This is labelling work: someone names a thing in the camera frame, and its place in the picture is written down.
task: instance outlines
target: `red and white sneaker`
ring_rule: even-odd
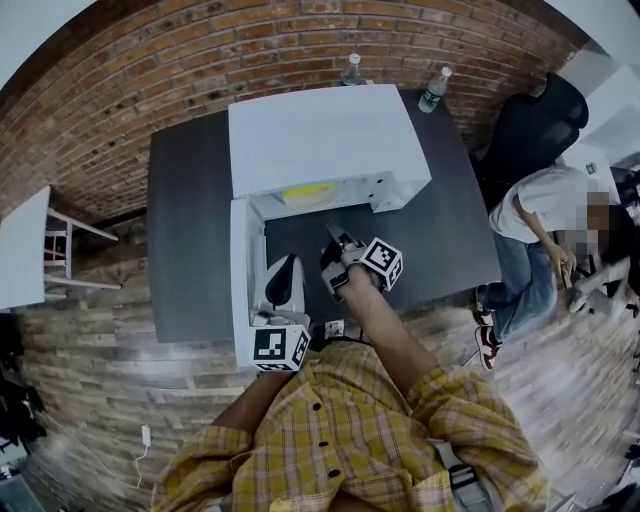
[[[480,362],[487,371],[492,371],[495,367],[496,355],[502,343],[494,342],[493,327],[483,326],[476,329],[476,343],[480,351]]]
[[[486,309],[482,305],[482,302],[480,302],[480,297],[478,296],[479,290],[480,290],[480,287],[477,287],[475,290],[476,305],[473,310],[473,319],[480,326],[493,325],[493,318],[491,318],[491,311]]]

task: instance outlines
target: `plaid shirt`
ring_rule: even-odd
[[[154,512],[325,511],[338,490],[386,511],[453,511],[429,438],[490,479],[505,510],[542,510],[540,462],[509,407],[475,374],[435,369],[405,400],[374,350],[338,342],[280,391],[252,437],[210,426],[153,491]]]

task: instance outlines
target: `dark gray table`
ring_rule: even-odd
[[[442,104],[423,114],[418,93],[403,100],[431,169],[432,181],[403,209],[373,214],[368,205],[268,221],[271,264],[295,253],[305,268],[307,312],[316,321],[344,311],[319,272],[325,225],[374,236],[403,252],[405,269],[388,294],[396,308],[500,279],[487,213],[467,152]],[[149,168],[149,274],[158,340],[205,341],[233,336],[229,277],[232,199],[227,112],[153,136]]]

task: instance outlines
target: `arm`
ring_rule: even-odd
[[[253,447],[253,434],[291,373],[264,373],[196,439],[185,444],[153,488],[153,512],[190,512],[231,490],[231,460]]]
[[[212,425],[243,430],[253,436],[271,407],[271,402],[292,376],[293,373],[263,373]]]
[[[349,282],[338,293],[430,436],[451,443],[461,460],[490,479],[505,510],[521,509],[523,503],[544,508],[547,481],[509,406],[474,374],[440,368],[361,267],[349,270]]]
[[[558,277],[562,277],[562,267],[572,272],[576,268],[576,257],[568,248],[562,248],[556,244],[549,234],[544,230],[542,224],[538,220],[538,216],[535,212],[529,213],[520,204],[520,197],[516,194],[513,198],[513,207],[520,215],[520,218],[524,223],[533,231],[534,235],[538,237],[542,246],[546,249],[551,260],[551,265]]]
[[[360,265],[349,269],[349,281],[338,293],[345,299],[353,318],[371,340],[382,365],[404,396],[418,380],[439,366],[437,357],[407,331]]]

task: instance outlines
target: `white cable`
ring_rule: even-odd
[[[467,362],[466,362],[466,363],[464,363],[464,364],[462,365],[462,367],[463,367],[463,368],[466,368],[467,366],[469,366],[469,365],[471,364],[471,361],[473,361],[473,360],[474,360],[474,358],[475,358],[479,353],[480,353],[480,351],[479,351],[479,350],[476,350],[476,351],[473,353],[473,355],[472,355],[472,356],[467,360]]]
[[[138,461],[144,459],[147,456],[147,450],[149,449],[148,446],[144,447],[144,455],[142,457],[138,457],[134,462],[136,464],[136,471],[138,472],[138,476],[140,478],[138,478],[138,485],[136,485],[136,489],[140,489],[140,483],[142,482],[142,475],[140,474],[140,469],[138,468]]]
[[[124,480],[118,478],[115,473],[113,471],[111,471],[104,462],[102,462],[98,456],[93,452],[93,450],[91,450],[91,448],[89,448],[86,444],[84,444],[82,441],[80,441],[80,439],[78,439],[75,435],[73,435],[72,432],[70,432],[69,430],[67,430],[64,426],[62,426],[60,423],[58,423],[54,418],[51,417],[51,415],[45,411],[40,411],[40,414],[44,414],[47,418],[49,418],[51,421],[53,421],[56,425],[58,425],[58,427],[60,427],[62,430],[64,430],[64,432],[71,436],[73,439],[75,439],[75,441],[82,446],[87,452],[89,452],[89,454],[96,459],[100,465],[107,471],[107,473],[109,473],[114,480],[117,480],[118,482],[120,482],[123,485],[126,485],[127,487],[129,487],[129,489],[140,489],[140,483],[142,482],[142,475],[140,474],[140,470],[138,469],[138,461],[140,459],[144,459],[147,456],[147,450],[149,449],[148,446],[145,447],[144,449],[144,455],[142,457],[138,457],[137,459],[134,460],[135,462],[135,466],[136,466],[136,471],[138,472],[138,476],[140,477],[140,479],[138,480],[138,485],[137,486],[133,486],[131,484],[128,484],[127,482],[125,482]]]

